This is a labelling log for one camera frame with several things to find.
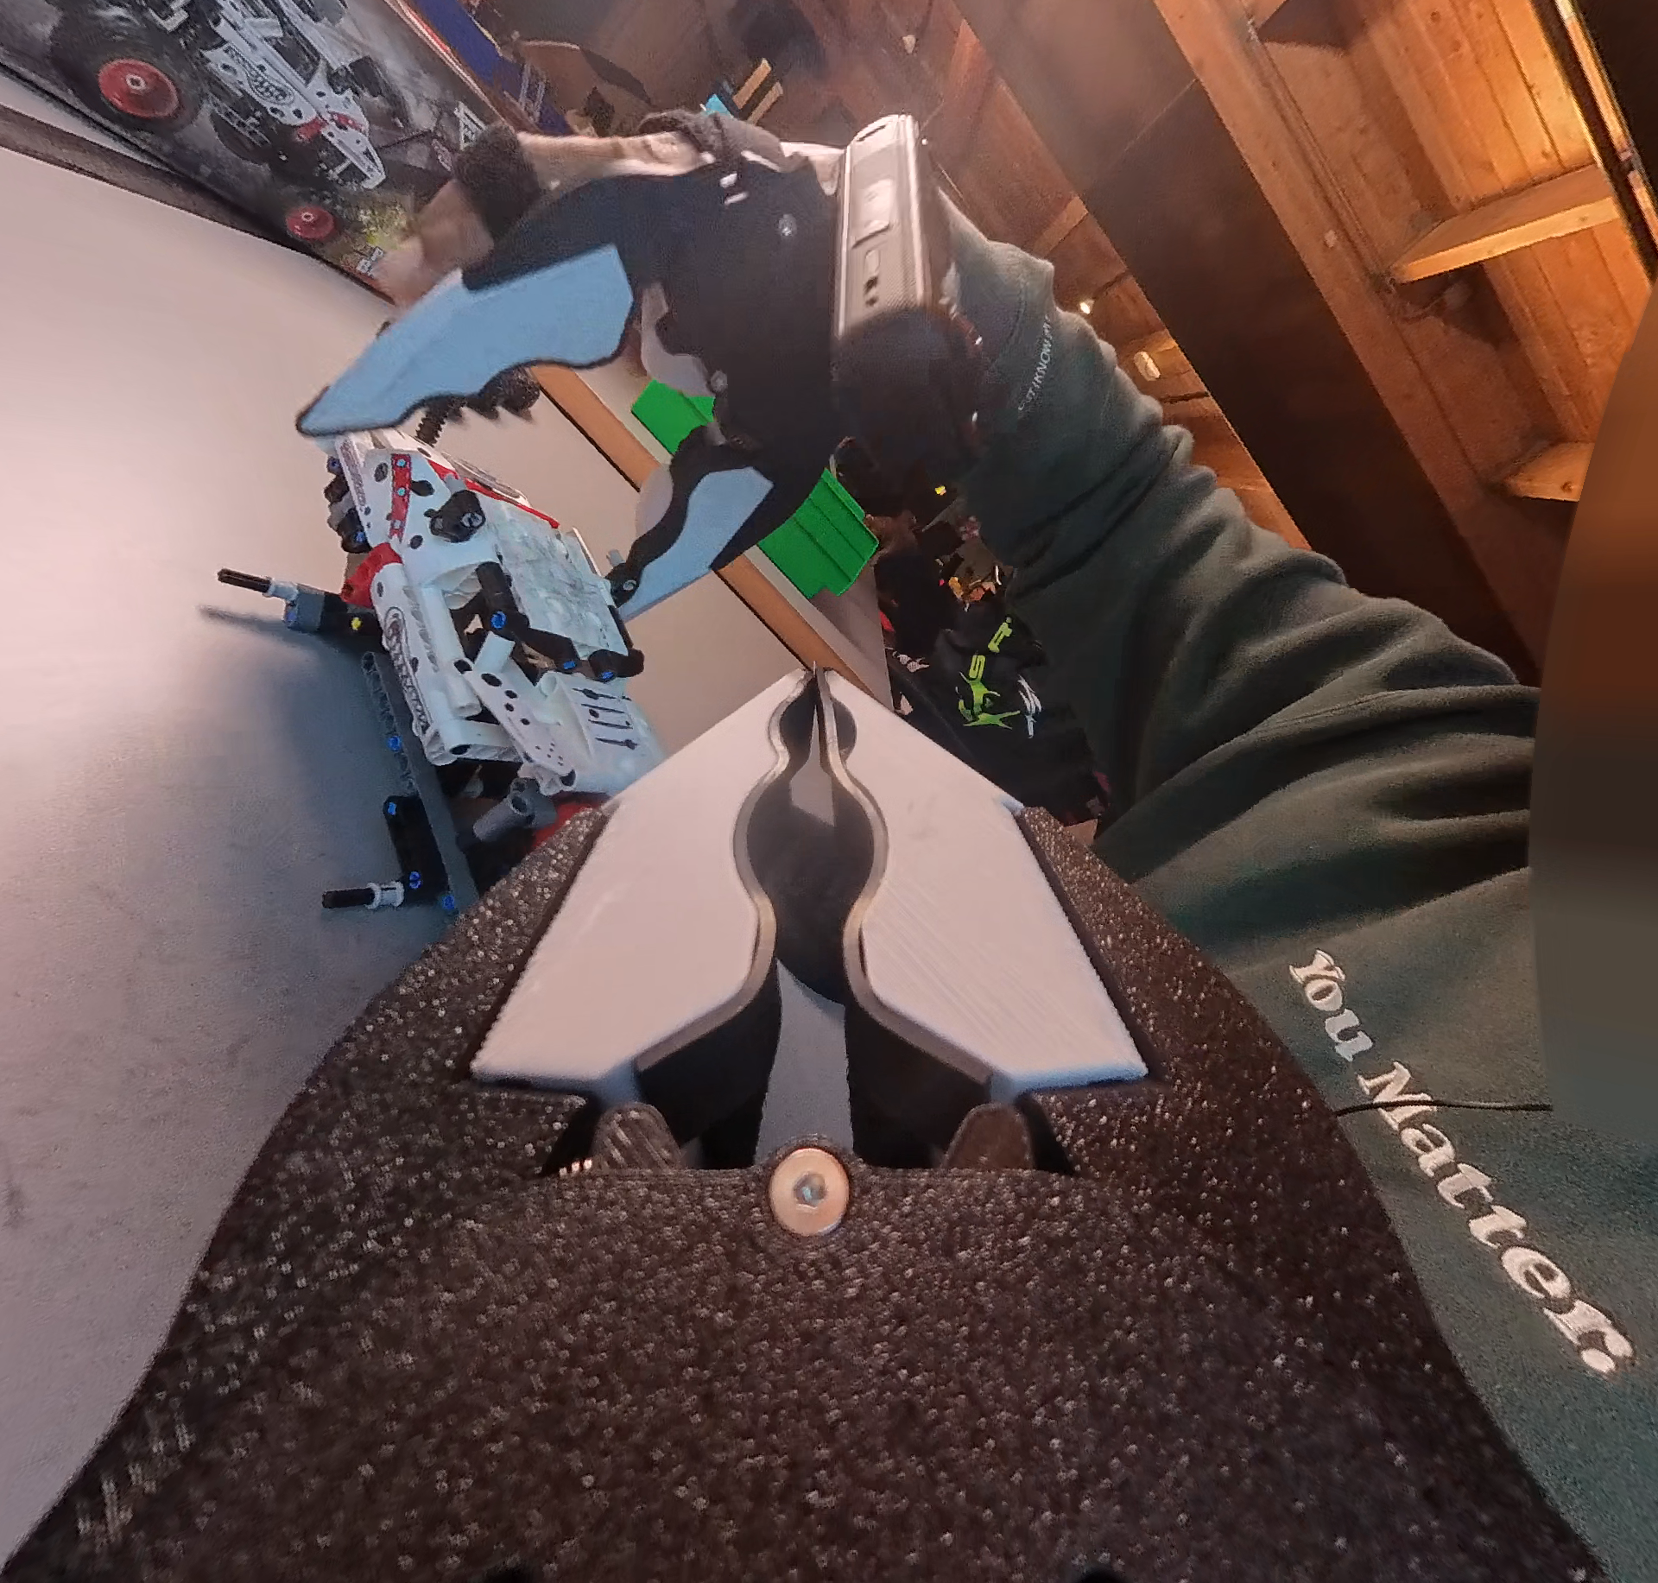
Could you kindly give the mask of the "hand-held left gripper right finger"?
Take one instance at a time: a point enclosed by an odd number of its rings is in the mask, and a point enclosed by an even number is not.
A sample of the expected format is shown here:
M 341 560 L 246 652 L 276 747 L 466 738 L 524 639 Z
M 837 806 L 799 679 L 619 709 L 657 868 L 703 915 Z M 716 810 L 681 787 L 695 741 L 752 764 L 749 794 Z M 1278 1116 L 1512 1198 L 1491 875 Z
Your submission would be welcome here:
M 859 889 L 842 919 L 847 1062 L 875 1087 L 1088 1087 L 1146 1078 L 1020 803 L 840 674 L 820 764 Z

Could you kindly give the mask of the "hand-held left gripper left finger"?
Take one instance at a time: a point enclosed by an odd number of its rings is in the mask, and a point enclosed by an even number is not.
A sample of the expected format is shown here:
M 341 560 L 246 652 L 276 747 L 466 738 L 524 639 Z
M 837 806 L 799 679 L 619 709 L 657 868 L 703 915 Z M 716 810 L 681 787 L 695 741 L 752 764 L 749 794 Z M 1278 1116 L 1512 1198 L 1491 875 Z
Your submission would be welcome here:
M 784 787 L 806 669 L 763 688 L 605 810 L 589 853 L 472 1057 L 536 1087 L 765 1087 L 776 916 L 749 824 Z

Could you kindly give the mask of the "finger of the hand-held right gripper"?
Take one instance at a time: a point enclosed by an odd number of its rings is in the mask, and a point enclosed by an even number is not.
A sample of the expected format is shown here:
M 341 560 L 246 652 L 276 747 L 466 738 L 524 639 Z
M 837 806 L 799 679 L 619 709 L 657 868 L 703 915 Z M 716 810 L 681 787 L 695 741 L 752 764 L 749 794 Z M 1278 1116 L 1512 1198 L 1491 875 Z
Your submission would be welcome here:
M 737 537 L 768 501 L 771 481 L 716 432 L 689 432 L 635 505 L 635 537 L 610 569 L 610 607 L 635 621 L 729 562 Z
M 481 288 L 453 273 L 378 331 L 295 417 L 295 429 L 389 429 L 432 401 L 477 395 L 506 369 L 602 364 L 623 345 L 632 303 L 613 244 Z

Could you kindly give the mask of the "white toy brick truck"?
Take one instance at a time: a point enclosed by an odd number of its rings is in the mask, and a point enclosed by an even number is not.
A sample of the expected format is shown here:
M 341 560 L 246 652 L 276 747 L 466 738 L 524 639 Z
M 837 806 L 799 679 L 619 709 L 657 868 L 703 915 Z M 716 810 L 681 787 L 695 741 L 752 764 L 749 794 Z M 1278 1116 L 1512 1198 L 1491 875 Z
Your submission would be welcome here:
M 582 537 L 439 452 L 464 406 L 324 440 L 339 591 L 216 572 L 356 652 L 396 768 L 379 807 L 394 875 L 329 889 L 324 909 L 457 912 L 666 756 L 628 692 L 644 656 Z

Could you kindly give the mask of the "person's right forearm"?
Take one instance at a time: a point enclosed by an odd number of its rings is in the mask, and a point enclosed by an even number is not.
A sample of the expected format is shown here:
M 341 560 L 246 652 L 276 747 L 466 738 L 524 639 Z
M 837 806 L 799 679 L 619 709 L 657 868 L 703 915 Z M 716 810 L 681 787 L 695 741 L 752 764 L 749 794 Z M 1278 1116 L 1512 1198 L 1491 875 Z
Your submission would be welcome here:
M 1521 875 L 1537 693 L 1252 524 L 1043 262 L 945 221 L 991 364 L 961 489 L 1109 783 L 1102 863 L 1191 934 Z

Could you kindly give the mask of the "toy truck set box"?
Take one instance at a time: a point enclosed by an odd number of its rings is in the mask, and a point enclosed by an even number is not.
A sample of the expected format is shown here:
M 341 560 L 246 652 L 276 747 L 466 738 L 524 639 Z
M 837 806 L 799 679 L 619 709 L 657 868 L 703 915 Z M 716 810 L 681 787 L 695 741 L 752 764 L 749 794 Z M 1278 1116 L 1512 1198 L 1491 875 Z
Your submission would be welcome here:
M 2 0 L 2 66 L 365 284 L 500 120 L 401 0 Z

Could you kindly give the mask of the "person's right hand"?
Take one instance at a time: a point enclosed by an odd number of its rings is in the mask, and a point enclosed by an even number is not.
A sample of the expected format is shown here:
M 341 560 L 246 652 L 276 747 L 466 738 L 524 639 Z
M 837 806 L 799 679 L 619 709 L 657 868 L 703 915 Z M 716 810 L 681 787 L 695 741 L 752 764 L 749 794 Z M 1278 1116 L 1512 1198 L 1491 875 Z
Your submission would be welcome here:
M 464 186 L 450 180 L 412 221 L 408 236 L 385 254 L 378 286 L 390 304 L 409 308 L 447 275 L 477 263 L 492 244 Z

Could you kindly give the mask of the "green plastic bin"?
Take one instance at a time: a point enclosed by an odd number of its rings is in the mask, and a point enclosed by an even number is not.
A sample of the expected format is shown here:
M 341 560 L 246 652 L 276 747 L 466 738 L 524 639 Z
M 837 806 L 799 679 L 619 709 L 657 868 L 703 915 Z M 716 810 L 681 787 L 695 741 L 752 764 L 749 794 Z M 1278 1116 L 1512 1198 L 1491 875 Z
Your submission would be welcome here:
M 653 382 L 632 401 L 632 418 L 673 454 L 692 429 L 712 425 L 712 407 L 710 395 L 681 395 Z M 757 550 L 801 598 L 818 598 L 847 594 L 875 557 L 878 539 L 865 524 L 865 508 L 822 469 L 813 492 Z

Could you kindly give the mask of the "black jacket green print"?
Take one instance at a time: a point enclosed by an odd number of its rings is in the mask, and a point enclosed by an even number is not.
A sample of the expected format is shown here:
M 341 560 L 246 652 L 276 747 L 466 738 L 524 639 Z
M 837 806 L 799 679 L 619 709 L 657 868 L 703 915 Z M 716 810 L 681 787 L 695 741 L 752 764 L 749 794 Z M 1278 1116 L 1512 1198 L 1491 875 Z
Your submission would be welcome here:
M 885 673 L 899 716 L 991 787 L 1064 828 L 1102 824 L 1105 779 L 1013 613 L 968 603 L 927 656 L 890 648 Z

